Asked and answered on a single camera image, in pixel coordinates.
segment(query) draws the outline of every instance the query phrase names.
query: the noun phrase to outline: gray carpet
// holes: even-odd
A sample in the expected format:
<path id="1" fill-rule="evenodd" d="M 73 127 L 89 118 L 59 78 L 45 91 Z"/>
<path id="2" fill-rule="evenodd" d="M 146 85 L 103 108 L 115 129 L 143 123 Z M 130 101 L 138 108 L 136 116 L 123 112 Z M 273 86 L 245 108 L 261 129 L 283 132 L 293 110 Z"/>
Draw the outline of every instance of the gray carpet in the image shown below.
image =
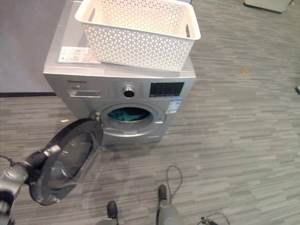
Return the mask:
<path id="1" fill-rule="evenodd" d="M 115 200 L 121 225 L 153 225 L 172 163 L 184 176 L 173 204 L 185 225 L 216 211 L 232 225 L 300 224 L 300 3 L 281 15 L 241 0 L 193 5 L 202 33 L 190 54 L 197 80 L 163 140 L 104 149 L 56 205 L 39 206 L 24 187 L 12 210 L 17 224 L 92 225 Z M 15 160 L 42 148 L 61 119 L 75 120 L 57 97 L 1 98 L 0 109 L 1 154 Z M 1 171 L 6 165 L 1 159 Z"/>

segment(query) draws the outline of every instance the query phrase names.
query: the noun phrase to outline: black cable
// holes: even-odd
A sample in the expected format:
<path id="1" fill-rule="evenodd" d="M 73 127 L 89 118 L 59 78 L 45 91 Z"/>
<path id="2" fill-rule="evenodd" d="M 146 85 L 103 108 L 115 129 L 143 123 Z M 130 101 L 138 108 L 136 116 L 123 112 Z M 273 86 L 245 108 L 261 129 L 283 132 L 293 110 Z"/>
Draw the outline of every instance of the black cable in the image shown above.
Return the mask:
<path id="1" fill-rule="evenodd" d="M 4 158 L 6 159 L 8 162 L 10 162 L 10 166 L 13 166 L 15 164 L 15 162 L 11 159 L 11 158 L 8 158 L 4 155 L 0 155 L 0 158 Z"/>
<path id="2" fill-rule="evenodd" d="M 176 188 L 176 190 L 174 191 L 173 194 L 171 194 L 171 189 L 170 189 L 170 185 L 169 185 L 169 177 L 168 177 L 169 169 L 172 168 L 172 167 L 176 168 L 180 173 L 180 184 L 178 185 L 178 187 Z M 182 184 L 182 173 L 181 173 L 181 170 L 177 166 L 171 165 L 166 170 L 166 176 L 167 176 L 167 185 L 168 185 L 169 194 L 170 194 L 170 204 L 172 204 L 172 198 L 174 197 L 174 195 L 179 190 L 179 188 L 181 187 L 181 184 Z"/>
<path id="3" fill-rule="evenodd" d="M 216 214 L 222 215 L 226 219 L 228 225 L 230 225 L 230 222 L 229 222 L 229 219 L 227 218 L 227 216 L 225 216 L 223 213 L 220 213 L 220 212 L 215 212 L 215 213 L 209 214 L 205 218 L 211 217 L 211 216 L 216 215 Z"/>

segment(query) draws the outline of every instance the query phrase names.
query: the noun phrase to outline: brand logo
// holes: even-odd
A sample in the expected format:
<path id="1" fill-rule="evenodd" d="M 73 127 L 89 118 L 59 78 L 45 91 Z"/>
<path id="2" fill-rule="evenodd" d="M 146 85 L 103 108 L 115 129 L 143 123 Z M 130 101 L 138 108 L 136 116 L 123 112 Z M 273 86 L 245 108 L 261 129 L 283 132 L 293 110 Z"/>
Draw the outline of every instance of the brand logo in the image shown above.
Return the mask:
<path id="1" fill-rule="evenodd" d="M 70 80 L 68 80 L 68 83 L 86 83 L 86 81 L 70 81 Z"/>

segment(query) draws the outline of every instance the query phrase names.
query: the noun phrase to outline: sticker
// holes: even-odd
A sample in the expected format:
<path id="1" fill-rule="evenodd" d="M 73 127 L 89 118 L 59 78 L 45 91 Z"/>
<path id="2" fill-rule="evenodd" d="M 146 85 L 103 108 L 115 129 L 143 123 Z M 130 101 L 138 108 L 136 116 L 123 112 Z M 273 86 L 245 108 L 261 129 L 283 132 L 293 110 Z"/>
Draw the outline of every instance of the sticker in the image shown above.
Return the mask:
<path id="1" fill-rule="evenodd" d="M 64 63 L 97 63 L 89 47 L 62 46 L 58 62 Z"/>
<path id="2" fill-rule="evenodd" d="M 182 99 L 172 99 L 170 101 L 169 107 L 167 109 L 167 111 L 165 112 L 166 114 L 170 114 L 170 113 L 176 113 L 180 104 L 182 103 Z"/>

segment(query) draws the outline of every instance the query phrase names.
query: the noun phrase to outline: laundry basket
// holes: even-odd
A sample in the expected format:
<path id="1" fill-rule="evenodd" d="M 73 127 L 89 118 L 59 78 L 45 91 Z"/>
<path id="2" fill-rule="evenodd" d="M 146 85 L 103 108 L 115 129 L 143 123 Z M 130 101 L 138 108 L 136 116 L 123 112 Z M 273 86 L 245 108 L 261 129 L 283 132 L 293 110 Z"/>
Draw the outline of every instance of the laundry basket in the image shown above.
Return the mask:
<path id="1" fill-rule="evenodd" d="M 193 7 L 176 0 L 83 0 L 75 18 L 101 62 L 180 71 L 200 39 Z"/>

